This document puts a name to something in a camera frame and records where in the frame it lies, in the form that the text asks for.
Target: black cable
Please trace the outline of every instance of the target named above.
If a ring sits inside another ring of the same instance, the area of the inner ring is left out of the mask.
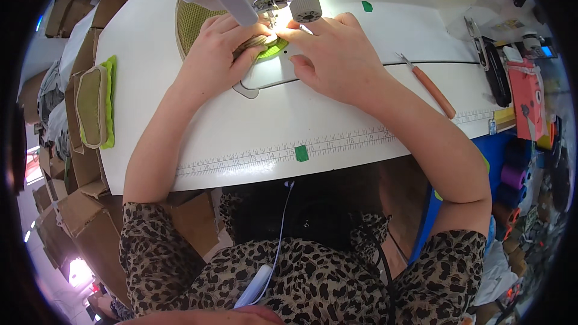
[[[383,268],[386,271],[386,277],[387,277],[386,289],[387,289],[388,295],[390,296],[390,311],[389,311],[389,319],[387,319],[387,323],[388,323],[388,325],[395,325],[395,299],[397,298],[397,294],[395,292],[394,283],[393,283],[393,280],[391,278],[390,266],[387,263],[386,254],[383,253],[383,249],[381,248],[381,244],[378,242],[378,239],[375,238],[375,236],[370,231],[370,229],[367,227],[365,222],[363,222],[363,220],[361,218],[358,218],[358,222],[359,222],[359,226],[361,228],[361,231],[363,231],[365,233],[365,235],[378,248],[379,260],[383,261]]]

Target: hand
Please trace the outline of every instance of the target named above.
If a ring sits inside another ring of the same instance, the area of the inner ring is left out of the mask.
[[[277,30],[277,35],[303,51],[290,60],[297,78],[315,91],[361,108],[383,88],[383,78],[392,78],[353,14],[321,18],[305,26],[313,35],[299,30],[294,21]]]
[[[273,34],[263,23],[262,18],[252,26],[243,27],[231,14],[208,18],[183,62],[175,85],[201,103],[233,87],[267,47],[248,48],[235,61],[233,52],[251,37]]]

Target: right hand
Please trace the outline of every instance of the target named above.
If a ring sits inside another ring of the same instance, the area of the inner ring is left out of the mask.
[[[305,24],[313,35],[291,21],[277,35],[295,44],[303,55],[290,58],[295,75],[315,91],[363,109],[392,78],[383,68],[361,25],[351,13]]]

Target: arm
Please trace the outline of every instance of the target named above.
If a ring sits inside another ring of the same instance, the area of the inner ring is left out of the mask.
[[[175,82],[136,144],[126,168],[124,203],[166,199],[175,180],[183,134],[192,116],[208,99],[240,81],[256,56],[266,49],[249,48],[233,61],[235,49],[258,34],[271,33],[261,23],[239,26],[230,14],[205,21]]]
[[[372,115],[408,148],[444,198],[432,234],[465,229],[487,235],[491,193],[472,141],[385,70],[351,13],[306,26],[313,35],[294,22],[278,30],[304,53],[291,58],[295,75],[315,91]]]

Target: forearm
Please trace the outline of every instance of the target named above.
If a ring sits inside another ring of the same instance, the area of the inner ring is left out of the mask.
[[[166,91],[128,162],[124,203],[166,199],[175,180],[184,131],[201,104],[182,86],[173,84]]]
[[[378,119],[420,164],[447,201],[471,203],[490,196],[486,166],[470,139],[444,115],[385,73],[364,111]]]

